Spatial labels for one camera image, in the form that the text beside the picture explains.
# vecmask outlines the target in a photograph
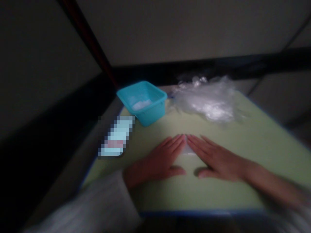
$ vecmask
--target phone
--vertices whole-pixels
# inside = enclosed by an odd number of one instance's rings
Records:
[[[135,121],[135,116],[117,116],[98,149],[98,159],[115,158],[125,152]]]

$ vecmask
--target table surface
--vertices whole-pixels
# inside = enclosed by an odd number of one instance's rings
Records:
[[[96,159],[82,186],[127,167],[146,156],[166,137],[181,133],[206,135],[219,145],[258,162],[280,176],[311,186],[310,151],[240,92],[236,92],[235,101],[238,109],[247,117],[241,122],[226,125],[177,111],[167,113],[148,127],[143,127],[137,120],[124,156],[113,160]],[[130,114],[124,108],[121,115]],[[233,183],[215,178],[199,180],[194,171],[205,164],[196,155],[181,154],[175,164],[182,166],[187,175],[149,182],[131,193],[138,211],[220,213],[264,209],[259,194],[243,182]]]

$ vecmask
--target white sleeve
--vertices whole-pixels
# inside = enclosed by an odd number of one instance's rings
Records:
[[[306,203],[298,210],[283,209],[273,215],[280,233],[310,233],[311,232],[311,190],[303,189]]]
[[[131,232],[141,221],[122,171],[117,171],[92,183],[76,199],[25,233]]]

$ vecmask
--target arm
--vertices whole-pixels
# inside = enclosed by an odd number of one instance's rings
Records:
[[[128,190],[151,181],[185,174],[171,167],[186,145],[184,135],[168,137],[148,156],[127,169],[93,182],[76,199],[65,204],[38,226],[25,232],[130,232],[141,219]]]
[[[193,151],[212,168],[200,171],[199,178],[242,180],[281,205],[297,209],[304,204],[305,196],[299,189],[262,166],[230,152],[204,136],[202,139],[194,135],[187,137]]]

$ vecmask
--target plastic basket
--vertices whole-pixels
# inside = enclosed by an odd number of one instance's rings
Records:
[[[125,87],[117,92],[117,96],[143,126],[165,115],[167,94],[147,81]]]

